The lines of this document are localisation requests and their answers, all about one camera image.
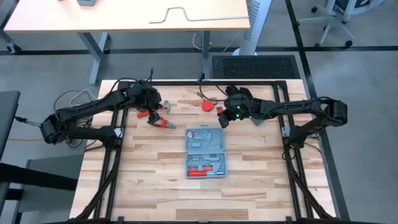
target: gray floor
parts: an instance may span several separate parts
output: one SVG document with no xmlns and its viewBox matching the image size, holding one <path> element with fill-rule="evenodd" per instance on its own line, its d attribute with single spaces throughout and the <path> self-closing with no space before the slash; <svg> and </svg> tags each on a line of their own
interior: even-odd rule
<svg viewBox="0 0 398 224">
<path fill-rule="evenodd" d="M 0 7 L 0 20 L 10 2 L 5 1 Z M 323 4 L 323 0 L 292 0 L 292 3 L 299 19 L 317 16 L 310 12 L 310 8 Z M 347 26 L 356 36 L 354 45 L 398 45 L 397 10 L 398 2 L 387 0 L 369 13 L 353 17 Z M 322 27 L 322 24 L 300 26 L 305 46 L 318 42 Z M 228 45 L 236 33 L 212 32 L 213 46 Z M 191 47 L 192 35 L 193 32 L 111 33 L 109 47 Z M 85 48 L 75 34 L 12 36 L 25 50 Z M 239 38 L 233 47 L 239 45 Z M 344 33 L 332 30 L 325 46 L 341 46 L 345 41 Z M 284 1 L 274 0 L 272 3 L 259 46 L 296 46 Z M 302 73 L 298 53 L 285 54 L 296 56 Z M 398 109 L 398 52 L 311 52 L 307 57 L 318 95 L 341 99 L 349 106 L 349 123 L 340 128 L 329 128 L 328 133 L 351 218 L 396 223 L 398 178 L 395 164 L 398 151 L 394 138 L 398 134 L 395 128 L 398 124 L 395 116 Z M 89 88 L 98 92 L 98 87 L 88 84 L 92 62 L 90 55 L 0 56 L 0 90 L 21 91 L 18 116 L 39 122 L 52 112 L 52 102 L 64 91 Z M 145 78 L 151 67 L 155 68 L 154 78 L 197 78 L 201 74 L 201 55 L 106 55 L 100 77 Z M 66 105 L 67 99 L 60 102 L 60 106 Z M 10 138 L 35 139 L 40 138 L 40 132 L 37 128 L 14 123 Z M 9 141 L 2 162 L 25 166 L 28 159 L 82 154 L 82 150 L 69 149 L 64 144 Z M 7 203 L 0 223 L 9 223 L 14 206 L 15 203 Z M 66 218 L 68 210 L 44 211 L 24 215 L 23 223 Z"/>
</svg>

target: open tool case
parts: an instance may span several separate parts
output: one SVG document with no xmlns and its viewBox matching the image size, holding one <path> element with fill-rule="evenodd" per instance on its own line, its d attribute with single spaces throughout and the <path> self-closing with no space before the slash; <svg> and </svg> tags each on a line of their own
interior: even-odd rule
<svg viewBox="0 0 398 224">
<path fill-rule="evenodd" d="M 185 176 L 188 179 L 227 176 L 224 130 L 201 125 L 185 130 Z"/>
</svg>

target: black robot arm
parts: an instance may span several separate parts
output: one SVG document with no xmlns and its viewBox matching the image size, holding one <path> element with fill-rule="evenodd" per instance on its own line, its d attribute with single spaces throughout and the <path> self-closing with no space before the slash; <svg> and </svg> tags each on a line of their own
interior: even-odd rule
<svg viewBox="0 0 398 224">
<path fill-rule="evenodd" d="M 79 106 L 55 110 L 40 125 L 44 141 L 57 144 L 70 139 L 97 139 L 105 146 L 111 146 L 118 135 L 111 126 L 102 128 L 80 128 L 76 124 L 79 119 L 104 111 L 117 111 L 125 107 L 146 109 L 150 112 L 149 119 L 156 117 L 155 111 L 162 107 L 159 92 L 147 80 L 138 80 L 127 87 L 109 92 L 104 98 Z"/>
<path fill-rule="evenodd" d="M 311 100 L 276 103 L 272 100 L 253 98 L 247 88 L 237 89 L 229 86 L 226 89 L 229 96 L 224 101 L 225 110 L 218 113 L 218 120 L 222 128 L 226 128 L 230 121 L 245 118 L 272 119 L 278 115 L 305 114 L 315 115 L 315 119 L 303 126 L 290 129 L 285 144 L 303 148 L 307 136 L 322 132 L 327 126 L 342 126 L 347 123 L 347 105 L 329 97 L 319 97 Z"/>
</svg>

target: chair wheel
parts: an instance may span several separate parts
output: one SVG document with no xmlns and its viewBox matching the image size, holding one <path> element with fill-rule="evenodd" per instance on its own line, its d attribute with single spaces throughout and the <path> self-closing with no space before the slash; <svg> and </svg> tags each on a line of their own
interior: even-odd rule
<svg viewBox="0 0 398 224">
<path fill-rule="evenodd" d="M 14 51 L 12 51 L 10 46 L 7 45 L 7 50 L 10 52 L 11 55 L 19 54 L 19 52 L 22 51 L 22 49 L 16 44 L 13 44 L 13 47 L 14 47 Z"/>
<path fill-rule="evenodd" d="M 353 45 L 353 42 L 352 41 L 347 41 L 346 42 L 346 47 L 348 48 L 348 47 L 351 47 Z"/>
<path fill-rule="evenodd" d="M 316 6 L 312 7 L 311 12 L 316 13 L 318 11 L 318 8 Z"/>
</svg>

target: wooden table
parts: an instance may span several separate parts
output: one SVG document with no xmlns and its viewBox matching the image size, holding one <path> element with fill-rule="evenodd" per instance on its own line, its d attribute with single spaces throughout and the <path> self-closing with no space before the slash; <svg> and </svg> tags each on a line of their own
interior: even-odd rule
<svg viewBox="0 0 398 224">
<path fill-rule="evenodd" d="M 167 19 L 161 21 L 170 7 L 184 7 L 190 19 L 248 16 L 246 0 L 97 0 L 92 7 L 80 6 L 76 0 L 20 0 L 5 31 L 8 32 L 77 32 L 95 58 L 90 83 L 95 84 L 106 40 L 110 31 L 182 31 L 203 30 L 203 71 L 210 76 L 208 48 L 209 30 L 250 29 L 249 19 L 216 21 L 187 21 L 181 9 L 170 10 Z M 90 32 L 103 32 L 99 44 Z"/>
<path fill-rule="evenodd" d="M 99 96 L 114 83 L 102 82 Z M 290 100 L 306 99 L 301 80 L 287 80 Z M 229 175 L 222 179 L 188 180 L 184 176 L 184 131 L 201 124 L 219 127 L 216 111 L 203 112 L 197 86 L 155 86 L 171 110 L 163 117 L 177 129 L 150 126 L 129 110 L 118 172 L 112 220 L 285 220 L 294 217 L 279 122 L 268 120 L 256 127 L 250 121 L 230 122 L 224 130 Z M 270 86 L 249 86 L 254 97 L 274 100 Z M 214 86 L 204 86 L 210 97 L 224 96 Z M 97 114 L 96 128 L 109 125 L 111 112 Z M 294 116 L 297 125 L 311 120 L 307 114 Z M 317 141 L 307 143 L 317 146 Z M 328 182 L 320 153 L 313 147 L 302 150 L 310 191 L 334 215 Z M 104 149 L 87 152 L 70 216 L 75 217 L 98 189 Z M 305 214 L 299 191 L 300 207 Z M 107 196 L 100 217 L 104 217 Z"/>
</svg>

